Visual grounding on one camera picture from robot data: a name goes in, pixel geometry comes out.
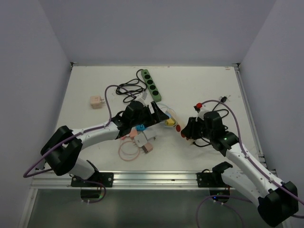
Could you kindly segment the blue plug adapter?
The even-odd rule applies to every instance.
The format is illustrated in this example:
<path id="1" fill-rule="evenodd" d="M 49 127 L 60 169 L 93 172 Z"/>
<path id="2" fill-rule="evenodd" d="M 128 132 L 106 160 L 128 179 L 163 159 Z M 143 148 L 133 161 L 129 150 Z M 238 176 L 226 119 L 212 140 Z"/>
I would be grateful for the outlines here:
<path id="1" fill-rule="evenodd" d="M 143 132 L 144 130 L 147 129 L 143 124 L 137 125 L 135 128 L 137 131 L 140 131 L 140 132 Z"/>

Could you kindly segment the cream power strip red sockets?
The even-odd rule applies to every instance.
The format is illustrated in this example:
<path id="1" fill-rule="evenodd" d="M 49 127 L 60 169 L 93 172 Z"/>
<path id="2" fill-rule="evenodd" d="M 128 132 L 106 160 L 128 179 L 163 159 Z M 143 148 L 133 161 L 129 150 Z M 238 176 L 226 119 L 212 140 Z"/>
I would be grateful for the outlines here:
<path id="1" fill-rule="evenodd" d="M 187 138 L 183 133 L 182 130 L 186 127 L 186 123 L 183 121 L 183 119 L 177 115 L 175 112 L 172 112 L 172 117 L 176 121 L 175 130 L 180 135 L 180 137 L 187 142 L 187 145 L 193 146 L 193 139 Z"/>

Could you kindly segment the white plug adapter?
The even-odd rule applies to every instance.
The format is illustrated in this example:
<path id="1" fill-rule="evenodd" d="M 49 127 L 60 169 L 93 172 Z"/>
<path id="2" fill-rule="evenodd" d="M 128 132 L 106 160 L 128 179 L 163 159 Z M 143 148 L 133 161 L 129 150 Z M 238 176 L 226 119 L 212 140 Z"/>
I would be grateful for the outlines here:
<path id="1" fill-rule="evenodd" d="M 153 129 L 146 129 L 143 131 L 143 134 L 147 141 L 156 139 L 156 132 Z"/>

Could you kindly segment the salmon usb charger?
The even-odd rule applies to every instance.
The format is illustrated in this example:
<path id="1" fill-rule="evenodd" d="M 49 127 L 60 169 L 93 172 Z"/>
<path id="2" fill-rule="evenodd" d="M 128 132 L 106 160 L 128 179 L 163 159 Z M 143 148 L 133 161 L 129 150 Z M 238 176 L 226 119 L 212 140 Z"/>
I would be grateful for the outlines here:
<path id="1" fill-rule="evenodd" d="M 137 135 L 138 135 L 138 132 L 136 129 L 132 129 L 129 133 L 129 137 L 131 140 L 133 140 L 135 138 L 135 136 L 137 136 Z"/>

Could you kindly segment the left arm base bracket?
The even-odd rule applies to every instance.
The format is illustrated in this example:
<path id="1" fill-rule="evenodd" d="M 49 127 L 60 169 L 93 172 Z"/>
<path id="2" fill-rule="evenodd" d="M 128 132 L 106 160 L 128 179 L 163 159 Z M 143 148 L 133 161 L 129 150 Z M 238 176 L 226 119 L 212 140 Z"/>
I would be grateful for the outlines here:
<path id="1" fill-rule="evenodd" d="M 113 186 L 114 174 L 112 172 L 99 172 L 93 174 L 87 180 L 80 179 L 79 177 L 73 177 L 71 180 L 71 187 L 100 187 L 100 183 L 103 184 L 106 188 Z"/>

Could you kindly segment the beige dual usb charger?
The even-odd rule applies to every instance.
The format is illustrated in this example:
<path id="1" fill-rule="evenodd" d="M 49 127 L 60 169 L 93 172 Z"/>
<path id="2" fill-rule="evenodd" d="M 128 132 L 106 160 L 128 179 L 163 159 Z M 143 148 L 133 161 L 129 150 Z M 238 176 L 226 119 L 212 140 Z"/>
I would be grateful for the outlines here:
<path id="1" fill-rule="evenodd" d="M 142 146 L 142 150 L 145 154 L 148 154 L 153 150 L 153 145 L 149 142 L 147 142 L 145 145 Z"/>

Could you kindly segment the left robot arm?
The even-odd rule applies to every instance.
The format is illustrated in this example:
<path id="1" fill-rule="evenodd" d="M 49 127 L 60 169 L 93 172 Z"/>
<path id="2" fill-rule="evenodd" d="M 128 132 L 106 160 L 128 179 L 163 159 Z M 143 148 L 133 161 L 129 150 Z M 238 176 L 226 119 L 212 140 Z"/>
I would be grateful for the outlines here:
<path id="1" fill-rule="evenodd" d="M 138 125 L 150 127 L 168 118 L 155 102 L 144 105 L 139 101 L 132 101 L 125 110 L 111 116 L 106 123 L 75 130 L 66 125 L 61 126 L 41 149 L 40 154 L 57 176 L 70 174 L 92 187 L 100 181 L 99 170 L 90 161 L 79 158 L 82 150 L 126 136 Z"/>

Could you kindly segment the green power strip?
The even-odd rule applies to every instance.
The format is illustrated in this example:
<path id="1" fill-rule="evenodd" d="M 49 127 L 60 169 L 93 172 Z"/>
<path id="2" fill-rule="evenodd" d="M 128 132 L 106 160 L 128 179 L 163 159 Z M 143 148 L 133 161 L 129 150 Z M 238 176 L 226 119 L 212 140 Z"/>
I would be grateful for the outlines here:
<path id="1" fill-rule="evenodd" d="M 144 83 L 147 85 L 147 89 L 150 92 L 150 95 L 152 96 L 153 101 L 156 103 L 160 102 L 162 100 L 162 96 L 161 96 L 157 86 L 155 85 L 150 72 L 147 69 L 143 69 L 141 71 L 141 75 L 144 80 Z"/>

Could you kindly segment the yellow usb charger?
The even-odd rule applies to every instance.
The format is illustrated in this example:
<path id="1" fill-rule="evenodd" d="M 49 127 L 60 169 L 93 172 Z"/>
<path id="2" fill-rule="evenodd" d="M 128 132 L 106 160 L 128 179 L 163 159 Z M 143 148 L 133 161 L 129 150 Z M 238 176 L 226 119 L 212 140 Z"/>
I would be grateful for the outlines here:
<path id="1" fill-rule="evenodd" d="M 166 121 L 165 121 L 165 125 L 167 126 L 167 127 L 173 127 L 174 125 L 175 125 L 175 121 L 172 119 L 172 118 L 169 118 L 169 119 L 167 119 Z"/>

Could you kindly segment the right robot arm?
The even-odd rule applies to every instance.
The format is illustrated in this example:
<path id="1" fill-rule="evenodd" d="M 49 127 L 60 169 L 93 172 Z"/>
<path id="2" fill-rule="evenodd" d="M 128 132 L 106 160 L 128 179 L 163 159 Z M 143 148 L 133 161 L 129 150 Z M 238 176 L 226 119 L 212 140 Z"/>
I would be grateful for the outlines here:
<path id="1" fill-rule="evenodd" d="M 297 187 L 290 181 L 282 181 L 263 166 L 241 140 L 227 130 L 217 112 L 189 118 L 180 133 L 193 141 L 209 140 L 211 146 L 228 159 L 209 173 L 198 172 L 198 186 L 205 182 L 211 187 L 235 188 L 257 207 L 261 218 L 271 227 L 296 215 L 299 210 Z"/>

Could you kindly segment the white cube usb charger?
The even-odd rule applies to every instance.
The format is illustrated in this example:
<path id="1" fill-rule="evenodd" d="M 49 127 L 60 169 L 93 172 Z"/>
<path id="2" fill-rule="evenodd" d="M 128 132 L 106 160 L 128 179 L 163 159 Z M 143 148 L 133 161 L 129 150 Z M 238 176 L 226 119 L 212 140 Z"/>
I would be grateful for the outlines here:
<path id="1" fill-rule="evenodd" d="M 143 147 L 148 142 L 143 133 L 136 135 L 133 140 L 139 148 Z"/>

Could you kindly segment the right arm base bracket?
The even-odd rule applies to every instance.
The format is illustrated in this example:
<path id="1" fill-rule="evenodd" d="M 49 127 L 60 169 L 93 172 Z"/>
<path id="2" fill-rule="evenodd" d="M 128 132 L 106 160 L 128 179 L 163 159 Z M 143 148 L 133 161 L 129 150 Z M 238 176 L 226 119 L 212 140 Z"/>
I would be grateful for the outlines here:
<path id="1" fill-rule="evenodd" d="M 225 170 L 233 168 L 233 165 L 228 162 L 222 162 L 207 172 L 207 169 L 197 172 L 197 185 L 199 188 L 224 188 L 227 184 L 224 183 L 221 175 Z"/>

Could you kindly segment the beige cube socket adapter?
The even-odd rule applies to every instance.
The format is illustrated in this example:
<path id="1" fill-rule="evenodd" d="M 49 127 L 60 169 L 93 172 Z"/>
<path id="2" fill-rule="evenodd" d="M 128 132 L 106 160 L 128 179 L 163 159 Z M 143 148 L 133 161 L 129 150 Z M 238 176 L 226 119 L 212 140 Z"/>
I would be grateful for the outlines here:
<path id="1" fill-rule="evenodd" d="M 105 100 L 100 95 L 90 97 L 90 106 L 92 109 L 100 109 L 104 106 Z"/>

